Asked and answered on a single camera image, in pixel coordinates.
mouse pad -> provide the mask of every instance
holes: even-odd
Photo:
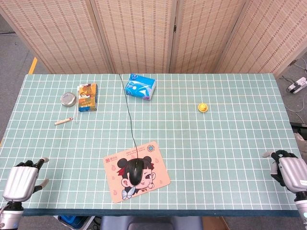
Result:
[[[141,182],[136,186],[129,181],[129,162],[137,158],[135,148],[108,155],[103,159],[114,203],[148,193],[171,182],[155,141],[138,146],[138,153],[144,167]]]

tissue pack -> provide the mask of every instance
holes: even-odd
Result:
[[[125,91],[127,95],[141,97],[150,101],[155,89],[155,85],[155,79],[139,76],[132,73],[130,74]]]

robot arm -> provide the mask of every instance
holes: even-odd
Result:
[[[272,157],[271,176],[296,195],[297,210],[307,230],[307,165],[303,159],[284,150],[269,151],[263,157]]]
[[[11,169],[3,191],[3,198],[8,203],[0,210],[0,230],[18,229],[24,212],[22,202],[30,199],[33,193],[42,190],[49,182],[49,179],[45,179],[35,186],[40,168],[48,161],[48,158],[41,158],[35,164],[32,161],[21,162]]]

black computer mouse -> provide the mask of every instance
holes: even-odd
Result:
[[[139,158],[130,161],[129,180],[134,186],[138,185],[143,176],[144,162]]]

round tin can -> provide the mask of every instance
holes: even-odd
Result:
[[[66,92],[61,96],[61,103],[65,107],[71,107],[76,104],[76,96],[71,92]]]

